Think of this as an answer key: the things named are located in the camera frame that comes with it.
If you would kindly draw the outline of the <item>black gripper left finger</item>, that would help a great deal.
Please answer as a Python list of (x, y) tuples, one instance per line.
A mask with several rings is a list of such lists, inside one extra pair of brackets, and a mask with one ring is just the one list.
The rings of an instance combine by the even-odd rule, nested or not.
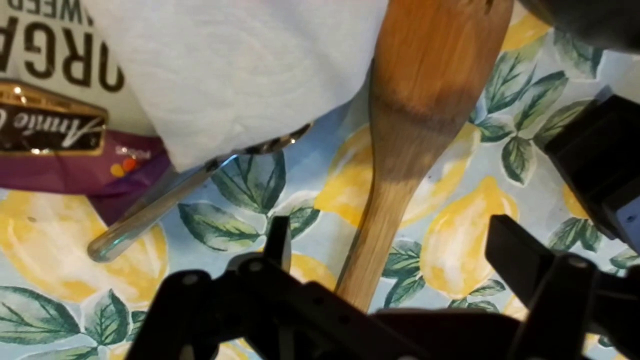
[(264, 360), (429, 360), (429, 353), (318, 283), (289, 272), (291, 218), (276, 216), (261, 253), (237, 257), (213, 278), (171, 274), (127, 360), (214, 360), (244, 339)]

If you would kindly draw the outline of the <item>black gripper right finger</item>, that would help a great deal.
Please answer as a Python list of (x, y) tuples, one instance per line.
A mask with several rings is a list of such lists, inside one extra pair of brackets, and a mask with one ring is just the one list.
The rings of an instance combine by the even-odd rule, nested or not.
[(589, 333), (640, 360), (640, 267), (603, 272), (585, 257), (542, 246), (510, 216), (491, 218), (485, 257), (529, 310), (508, 360), (585, 360)]

